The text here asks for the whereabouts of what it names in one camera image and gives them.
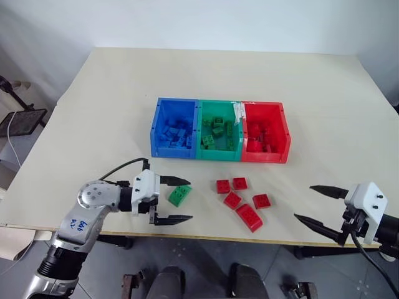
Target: white wall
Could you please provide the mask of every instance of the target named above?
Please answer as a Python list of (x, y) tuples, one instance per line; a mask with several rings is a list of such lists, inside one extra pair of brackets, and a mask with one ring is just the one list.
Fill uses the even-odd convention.
[(357, 54), (399, 102), (398, 0), (0, 0), (0, 72), (48, 101), (93, 46)]

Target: red bin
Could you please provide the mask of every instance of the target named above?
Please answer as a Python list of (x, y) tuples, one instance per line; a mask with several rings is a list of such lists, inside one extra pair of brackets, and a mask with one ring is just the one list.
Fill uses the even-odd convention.
[(291, 136), (282, 103), (243, 103), (246, 115), (241, 161), (286, 163)]

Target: green bin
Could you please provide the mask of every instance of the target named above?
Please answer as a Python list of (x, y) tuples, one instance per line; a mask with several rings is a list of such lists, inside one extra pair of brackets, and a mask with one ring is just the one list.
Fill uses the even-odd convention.
[[(240, 102), (200, 100), (196, 135), (196, 159), (240, 161), (243, 148), (243, 120), (235, 124), (234, 104)], [(231, 136), (227, 126), (233, 127)]]

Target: blue bin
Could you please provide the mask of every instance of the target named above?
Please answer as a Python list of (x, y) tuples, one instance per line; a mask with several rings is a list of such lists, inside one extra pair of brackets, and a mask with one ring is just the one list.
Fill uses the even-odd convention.
[(151, 127), (151, 155), (195, 159), (198, 100), (159, 98)]

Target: table edge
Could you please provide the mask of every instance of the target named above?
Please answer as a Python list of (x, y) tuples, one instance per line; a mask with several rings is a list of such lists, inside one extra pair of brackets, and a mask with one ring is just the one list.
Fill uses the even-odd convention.
[[(1, 227), (11, 227), (15, 229), (33, 229), (33, 230), (50, 230), (55, 232), (56, 227), (40, 227), (40, 226), (24, 226), (6, 224), (0, 225)], [(164, 238), (181, 238), (181, 239), (198, 239), (198, 240), (218, 240), (218, 241), (231, 241), (231, 242), (246, 242), (246, 243), (259, 243), (259, 244), (277, 244), (277, 245), (295, 245), (295, 246), (315, 246), (315, 247), (340, 247), (336, 243), (322, 243), (322, 242), (297, 242), (297, 241), (282, 241), (282, 240), (259, 240), (259, 239), (242, 239), (242, 238), (228, 238), (228, 237), (210, 237), (202, 235), (173, 235), (173, 234), (154, 234), (144, 232), (114, 232), (109, 230), (102, 230), (102, 235), (126, 235), (132, 237), (164, 237)], [(362, 244), (363, 248), (379, 248), (378, 244)], [(345, 244), (345, 248), (355, 248), (355, 244)]]

